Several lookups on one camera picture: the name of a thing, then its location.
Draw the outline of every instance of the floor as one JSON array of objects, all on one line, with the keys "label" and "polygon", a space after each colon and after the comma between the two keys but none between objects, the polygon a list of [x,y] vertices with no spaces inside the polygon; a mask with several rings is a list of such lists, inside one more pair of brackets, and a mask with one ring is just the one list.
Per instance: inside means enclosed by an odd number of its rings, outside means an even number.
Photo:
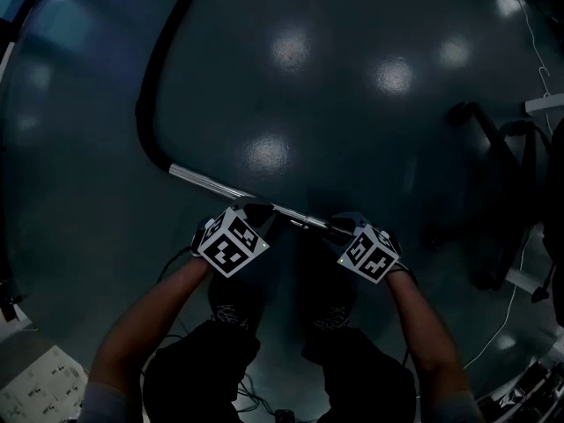
[{"label": "floor", "polygon": [[[6,236],[22,308],[86,366],[197,222],[226,205],[159,171],[137,141],[137,94],[175,1],[41,0],[2,90]],[[562,91],[556,42],[524,5],[547,83]],[[167,60],[156,132],[178,163],[221,182],[320,217],[358,210],[394,231],[467,361],[503,321],[512,287],[471,284],[494,236],[436,253],[419,245],[427,222],[454,223],[499,193],[487,144],[444,116],[477,100],[501,125],[543,93],[515,0],[196,0]],[[322,372],[300,357],[297,240],[288,228],[261,260],[267,307],[249,372],[273,408],[313,419],[328,402]],[[539,231],[524,267],[548,271]],[[355,280],[352,323],[401,358],[385,286]],[[203,287],[181,318],[192,329],[208,316]],[[507,327],[468,370],[476,395],[558,333],[550,302],[517,291]],[[263,421],[259,411],[243,418]]]}]

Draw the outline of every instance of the sneaker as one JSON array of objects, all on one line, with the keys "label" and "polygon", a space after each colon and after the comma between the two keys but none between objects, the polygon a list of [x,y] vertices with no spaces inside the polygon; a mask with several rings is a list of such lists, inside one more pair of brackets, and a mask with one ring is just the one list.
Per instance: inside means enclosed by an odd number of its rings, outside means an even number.
[{"label": "sneaker", "polygon": [[309,240],[304,246],[301,265],[306,326],[311,330],[346,327],[354,303],[346,269],[320,240]]},{"label": "sneaker", "polygon": [[214,273],[208,299],[213,321],[234,324],[248,332],[256,332],[261,306],[256,296],[239,280]]}]

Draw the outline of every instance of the white cable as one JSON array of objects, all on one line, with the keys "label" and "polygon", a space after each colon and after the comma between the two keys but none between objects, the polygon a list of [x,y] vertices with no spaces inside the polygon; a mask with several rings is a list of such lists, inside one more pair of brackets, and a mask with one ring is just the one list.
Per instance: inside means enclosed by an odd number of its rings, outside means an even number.
[{"label": "white cable", "polygon": [[[525,242],[523,249],[521,250],[521,263],[519,263],[519,271],[521,271],[523,269],[523,260],[524,260],[524,255],[525,255],[525,250],[527,249],[527,246],[529,245],[529,241],[531,241],[531,237],[532,237],[532,233],[534,232],[534,227],[531,229],[531,232],[529,233],[529,237],[527,238],[527,241]],[[484,351],[487,349],[487,347],[492,344],[492,342],[494,341],[494,339],[497,337],[497,335],[503,330],[503,328],[505,327],[505,325],[508,323],[508,319],[509,319],[509,313],[511,312],[511,305],[513,304],[513,299],[515,298],[515,293],[517,291],[517,286],[513,286],[513,293],[511,294],[511,299],[509,300],[509,304],[508,304],[508,311],[505,314],[505,319],[503,320],[503,324],[500,326],[500,328],[490,337],[490,339],[487,341],[486,345],[482,348],[482,351],[480,351],[478,353],[478,355],[476,357],[474,357],[472,360],[470,360],[466,365],[464,365],[464,369],[466,369],[467,367],[469,367],[472,363],[474,363],[476,360],[478,360],[479,356],[481,356]]]},{"label": "white cable", "polygon": [[[539,54],[538,50],[537,50],[537,43],[535,40],[535,34],[532,31],[531,28],[531,24],[529,23],[529,14],[527,13],[527,10],[525,10],[525,7],[523,6],[523,3],[521,2],[521,0],[517,0],[517,2],[519,2],[519,6],[521,6],[521,9],[523,10],[523,13],[525,15],[525,22],[527,23],[527,27],[529,28],[529,32],[531,33],[531,38],[532,38],[532,47],[535,49],[535,53],[537,54],[538,60],[540,61],[541,66],[538,68],[538,75],[540,76],[541,81],[543,82],[543,87],[545,88],[545,94],[543,95],[543,97],[548,97],[550,94],[550,91],[548,91],[548,86],[546,85],[546,81],[545,81],[545,76],[543,75],[543,72],[546,74],[547,77],[550,77],[550,71],[546,68],[545,66],[545,62],[543,61],[542,56]],[[548,131],[550,132],[550,135],[553,135],[553,128],[550,126],[550,119],[548,119],[548,114],[545,114],[546,117],[546,127],[548,128]]]}]

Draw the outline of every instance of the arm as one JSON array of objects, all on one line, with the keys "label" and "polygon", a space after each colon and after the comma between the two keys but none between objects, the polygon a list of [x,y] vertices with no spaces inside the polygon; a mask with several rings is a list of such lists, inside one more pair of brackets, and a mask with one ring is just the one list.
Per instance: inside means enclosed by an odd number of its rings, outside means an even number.
[{"label": "arm", "polygon": [[450,334],[412,278],[398,270],[386,279],[419,376],[422,403],[433,406],[458,392],[470,391]]},{"label": "arm", "polygon": [[210,271],[205,260],[194,258],[126,311],[102,341],[89,382],[109,385],[127,398],[138,399],[143,365]]}]

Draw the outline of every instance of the black pants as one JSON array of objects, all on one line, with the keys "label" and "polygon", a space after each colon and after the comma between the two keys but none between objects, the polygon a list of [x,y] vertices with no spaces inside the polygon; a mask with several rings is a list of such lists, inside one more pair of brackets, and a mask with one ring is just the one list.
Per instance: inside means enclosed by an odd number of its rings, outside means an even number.
[{"label": "black pants", "polygon": [[[183,340],[160,349],[145,372],[143,399],[152,423],[240,422],[231,404],[258,340],[239,327],[208,321]],[[330,410],[320,423],[412,423],[412,373],[357,329],[310,339],[303,356],[323,367]]]}]

